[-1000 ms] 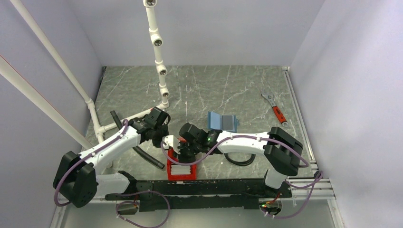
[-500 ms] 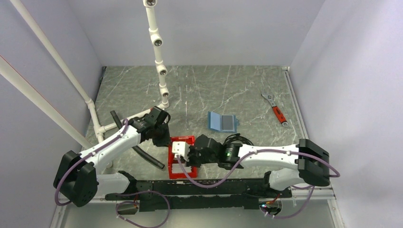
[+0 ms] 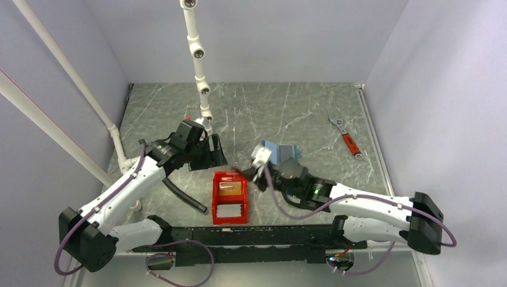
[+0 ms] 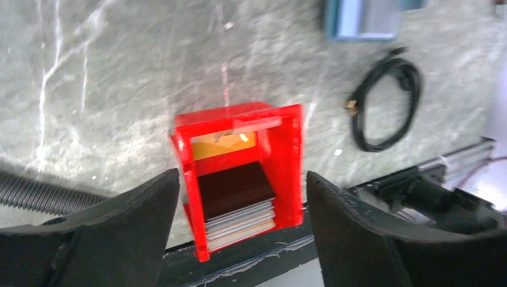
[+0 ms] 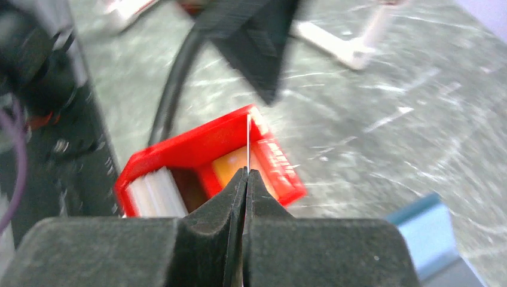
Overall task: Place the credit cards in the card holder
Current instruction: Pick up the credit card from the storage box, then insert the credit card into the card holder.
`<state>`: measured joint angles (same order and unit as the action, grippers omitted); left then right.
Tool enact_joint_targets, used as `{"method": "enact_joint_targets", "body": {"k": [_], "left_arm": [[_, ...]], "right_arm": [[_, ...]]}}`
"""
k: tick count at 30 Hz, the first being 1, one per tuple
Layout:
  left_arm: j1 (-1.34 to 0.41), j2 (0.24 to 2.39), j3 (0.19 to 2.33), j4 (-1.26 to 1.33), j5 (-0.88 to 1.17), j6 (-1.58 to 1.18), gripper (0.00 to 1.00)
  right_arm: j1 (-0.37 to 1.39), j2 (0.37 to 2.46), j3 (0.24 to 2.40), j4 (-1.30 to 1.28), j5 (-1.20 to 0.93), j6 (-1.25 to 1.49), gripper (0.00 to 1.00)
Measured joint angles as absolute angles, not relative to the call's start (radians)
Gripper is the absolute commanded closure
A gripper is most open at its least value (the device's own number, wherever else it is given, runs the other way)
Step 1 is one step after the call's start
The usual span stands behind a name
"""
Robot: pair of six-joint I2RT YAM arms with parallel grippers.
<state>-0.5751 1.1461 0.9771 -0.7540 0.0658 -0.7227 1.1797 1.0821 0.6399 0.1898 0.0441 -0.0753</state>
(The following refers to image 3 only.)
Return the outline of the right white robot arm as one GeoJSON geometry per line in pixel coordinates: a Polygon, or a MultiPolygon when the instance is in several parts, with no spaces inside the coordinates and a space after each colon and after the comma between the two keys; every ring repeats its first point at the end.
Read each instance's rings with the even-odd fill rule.
{"type": "Polygon", "coordinates": [[[383,196],[312,175],[295,160],[280,166],[254,162],[247,169],[232,170],[261,191],[269,190],[274,202],[288,218],[303,220],[319,212],[333,215],[329,239],[336,248],[349,243],[405,243],[412,250],[439,255],[444,215],[426,193],[413,196],[383,196]]]}

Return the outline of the blue card holder wallet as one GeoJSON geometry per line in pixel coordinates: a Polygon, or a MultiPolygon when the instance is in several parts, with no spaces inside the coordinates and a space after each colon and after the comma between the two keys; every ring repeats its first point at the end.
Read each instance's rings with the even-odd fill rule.
{"type": "Polygon", "coordinates": [[[280,166],[290,158],[293,158],[295,161],[299,161],[301,158],[301,153],[296,145],[279,145],[270,141],[261,141],[261,145],[271,151],[270,161],[275,166],[280,166]]]}

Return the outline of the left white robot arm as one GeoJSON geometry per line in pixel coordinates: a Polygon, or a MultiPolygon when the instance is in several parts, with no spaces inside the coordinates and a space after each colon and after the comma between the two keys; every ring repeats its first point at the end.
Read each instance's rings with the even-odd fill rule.
{"type": "Polygon", "coordinates": [[[98,271],[118,253],[141,246],[166,250],[173,240],[172,226],[156,215],[134,223],[118,225],[120,218],[155,184],[187,164],[190,171],[226,166],[221,139],[209,134],[193,120],[183,120],[165,139],[139,141],[141,155],[118,181],[78,210],[66,208],[59,215],[60,245],[54,258],[57,274],[68,276],[60,266],[62,252],[76,259],[90,272],[98,271]]]}

